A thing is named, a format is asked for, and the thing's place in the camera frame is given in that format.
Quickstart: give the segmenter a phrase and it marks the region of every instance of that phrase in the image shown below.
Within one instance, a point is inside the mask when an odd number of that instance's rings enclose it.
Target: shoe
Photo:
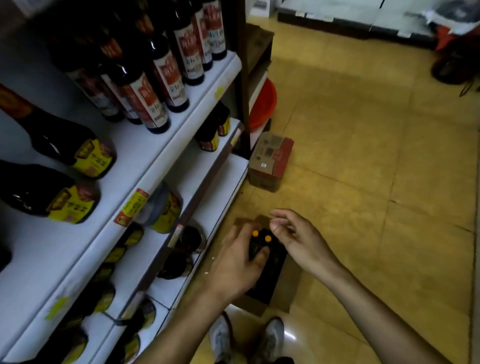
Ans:
[[[227,313],[222,312],[208,331],[210,345],[215,354],[215,363],[233,364],[232,325]]]
[[[248,364],[273,363],[282,355],[285,327],[280,317],[268,321],[260,344]]]

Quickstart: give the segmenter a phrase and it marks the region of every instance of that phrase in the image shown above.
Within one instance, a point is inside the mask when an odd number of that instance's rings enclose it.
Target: small cardboard box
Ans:
[[[280,188],[293,140],[269,132],[260,134],[248,162],[248,181],[251,185],[270,192]]]
[[[247,218],[235,219],[235,225],[243,225],[250,222]],[[268,229],[270,219],[266,216],[258,216],[254,222],[259,223],[263,228]],[[264,288],[265,291],[271,292],[268,297],[265,294],[259,294],[259,290],[250,290],[240,298],[236,299],[233,304],[242,310],[250,312],[256,316],[262,316],[267,307],[277,308],[283,312],[289,313],[290,305],[297,293],[297,287],[300,281],[302,269],[295,263],[292,257],[287,254],[283,262],[280,274],[274,280],[269,280],[269,287]]]

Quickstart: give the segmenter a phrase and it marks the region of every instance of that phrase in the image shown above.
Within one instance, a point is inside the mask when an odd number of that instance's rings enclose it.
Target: right hand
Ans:
[[[284,208],[273,209],[270,215],[274,216],[270,221],[272,233],[297,264],[320,282],[328,286],[346,270],[320,232],[306,218]]]

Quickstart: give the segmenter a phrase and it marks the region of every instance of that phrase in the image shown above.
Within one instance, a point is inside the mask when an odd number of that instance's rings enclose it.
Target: tiled floor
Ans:
[[[295,145],[280,190],[245,182],[188,299],[236,217],[290,207],[340,260],[455,364],[468,362],[478,100],[433,80],[430,51],[252,19],[275,31],[272,131]],[[297,363],[379,363],[334,296],[303,274],[290,313],[228,308],[240,352],[272,315]],[[193,363],[213,363],[208,339]],[[239,355],[237,362],[245,359]]]

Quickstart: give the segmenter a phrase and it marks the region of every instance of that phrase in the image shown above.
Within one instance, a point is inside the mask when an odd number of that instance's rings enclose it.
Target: gray sneaker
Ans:
[[[225,362],[226,364],[233,364],[232,325],[226,312],[222,312],[213,323],[208,331],[208,337],[215,355],[215,363]]]
[[[280,317],[268,321],[264,334],[248,364],[273,363],[282,355],[285,327]]]

